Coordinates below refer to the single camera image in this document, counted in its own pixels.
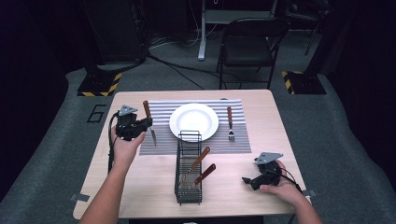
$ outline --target table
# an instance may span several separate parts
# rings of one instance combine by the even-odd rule
[[[245,10],[206,10],[205,0],[202,0],[202,32],[198,52],[198,61],[205,59],[206,28],[207,23],[228,24],[241,18],[271,18],[275,15],[277,0],[272,0],[270,11],[245,11]]]
[[[126,177],[120,205],[120,218],[241,217],[293,214],[293,208],[276,196],[253,190],[241,177],[260,173],[254,159],[261,152],[280,152],[280,160],[305,189],[297,161],[290,146],[272,93],[268,90],[227,91],[127,91],[118,92],[110,107],[92,162],[81,189],[89,195],[78,201],[74,217],[80,219],[106,179],[108,162],[107,126],[122,105],[138,107],[137,118],[144,118],[145,100],[241,99],[252,153],[210,154],[202,165],[215,163],[217,169],[203,182],[200,204],[179,205],[174,193],[176,155],[139,156]]]

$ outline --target dark background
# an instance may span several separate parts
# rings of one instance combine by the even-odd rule
[[[145,57],[145,40],[149,38],[150,28],[155,28],[156,17],[161,17],[160,12],[149,7],[150,4],[155,6],[155,0],[147,1],[146,8],[140,8],[147,13],[144,15],[139,15],[131,7],[141,1],[108,2],[1,1],[2,199],[35,152],[62,105],[68,88],[67,73],[87,63],[132,62]],[[209,8],[219,7],[213,1],[207,3]],[[384,169],[396,189],[396,168],[393,165],[396,148],[393,144],[396,139],[393,131],[396,124],[393,71],[396,62],[395,4],[387,0],[371,3],[332,1],[332,4],[335,10],[343,9],[343,16],[350,18],[351,23],[345,45],[337,43],[336,46],[341,49],[341,55],[332,58],[333,70],[326,75],[343,102],[350,129],[370,157]],[[178,31],[171,33],[195,28],[191,23],[188,1],[169,1],[168,6],[165,21],[180,21],[171,23],[178,27]],[[243,4],[227,0],[225,6],[226,9],[261,9],[262,0]],[[192,1],[192,7],[200,23],[200,1]],[[99,12],[105,16],[95,15]],[[115,14],[122,16],[125,23],[114,24],[111,15]],[[112,24],[114,34],[101,34],[104,26]],[[328,50],[323,50],[316,52],[314,57],[327,58],[328,54]]]

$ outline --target wire basket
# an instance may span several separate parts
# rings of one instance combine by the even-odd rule
[[[194,185],[194,180],[202,174],[199,163],[191,169],[193,163],[201,155],[202,136],[198,131],[180,131],[177,140],[177,167],[175,178],[175,194],[177,202],[201,203],[202,185]]]

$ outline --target person's hand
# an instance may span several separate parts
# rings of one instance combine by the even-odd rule
[[[142,132],[132,141],[125,141],[117,137],[116,127],[111,129],[111,139],[114,143],[114,165],[113,168],[121,168],[128,172],[129,167],[134,161],[137,148],[145,139],[146,133]]]
[[[282,175],[287,175],[285,165],[279,160],[276,160],[276,162],[282,169]],[[301,199],[305,199],[304,195],[284,177],[280,177],[280,181],[277,186],[261,185],[260,190],[262,192],[273,193],[281,200],[292,205],[297,204]]]

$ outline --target person's arm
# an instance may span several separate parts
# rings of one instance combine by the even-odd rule
[[[111,137],[116,139],[115,128]],[[125,176],[134,160],[137,148],[143,142],[146,133],[128,142],[116,139],[114,144],[114,164],[105,182],[93,198],[79,223],[117,223]]]
[[[282,168],[282,175],[286,175],[285,165],[276,161]],[[322,221],[312,204],[305,196],[295,188],[295,186],[284,177],[280,178],[277,186],[261,185],[260,190],[263,192],[273,193],[281,200],[290,203],[296,212],[298,223],[300,224],[321,224]]]

